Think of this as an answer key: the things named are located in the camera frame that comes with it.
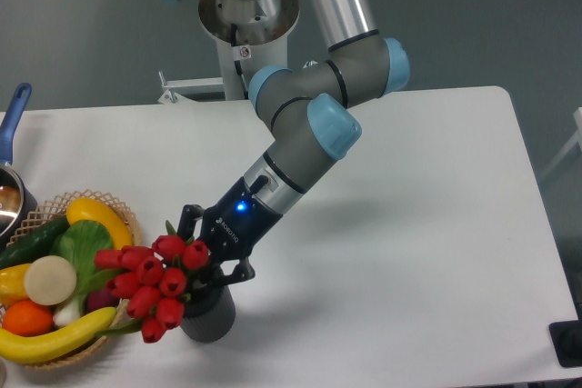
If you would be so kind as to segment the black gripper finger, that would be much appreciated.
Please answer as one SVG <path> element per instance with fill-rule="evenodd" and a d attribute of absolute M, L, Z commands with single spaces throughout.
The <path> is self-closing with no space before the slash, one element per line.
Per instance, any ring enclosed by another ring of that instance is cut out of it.
<path fill-rule="evenodd" d="M 209 288 L 226 287 L 231 284 L 239 284 L 255 278 L 255 269 L 247 257 L 238 261 L 230 274 L 225 274 L 222 264 L 211 262 L 203 267 L 196 279 L 203 286 Z"/>
<path fill-rule="evenodd" d="M 183 206 L 176 234 L 185 242 L 195 235 L 196 225 L 203 220 L 205 210 L 199 204 Z"/>

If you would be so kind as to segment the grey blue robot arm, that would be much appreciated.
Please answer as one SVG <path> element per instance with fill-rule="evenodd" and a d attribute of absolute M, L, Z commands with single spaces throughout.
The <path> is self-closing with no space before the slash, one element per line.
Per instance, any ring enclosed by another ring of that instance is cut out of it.
<path fill-rule="evenodd" d="M 210 253 L 194 267 L 197 285 L 252 279 L 254 245 L 360 137 L 350 109 L 409 79 L 406 51 L 380 35 L 367 0 L 313 4 L 328 58 L 293 71 L 286 38 L 298 0 L 199 0 L 200 21 L 220 52 L 226 96 L 247 98 L 274 141 L 216 205 L 183 211 L 179 234 L 199 237 Z"/>

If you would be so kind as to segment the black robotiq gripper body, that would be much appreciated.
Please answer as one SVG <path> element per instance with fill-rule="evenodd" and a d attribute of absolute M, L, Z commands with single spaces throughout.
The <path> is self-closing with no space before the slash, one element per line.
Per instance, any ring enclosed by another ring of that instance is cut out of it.
<path fill-rule="evenodd" d="M 206 244 L 212 263 L 247 258 L 283 217 L 256 198 L 266 185 L 265 175 L 259 175 L 250 186 L 240 177 L 214 206 L 205 209 L 198 239 Z"/>

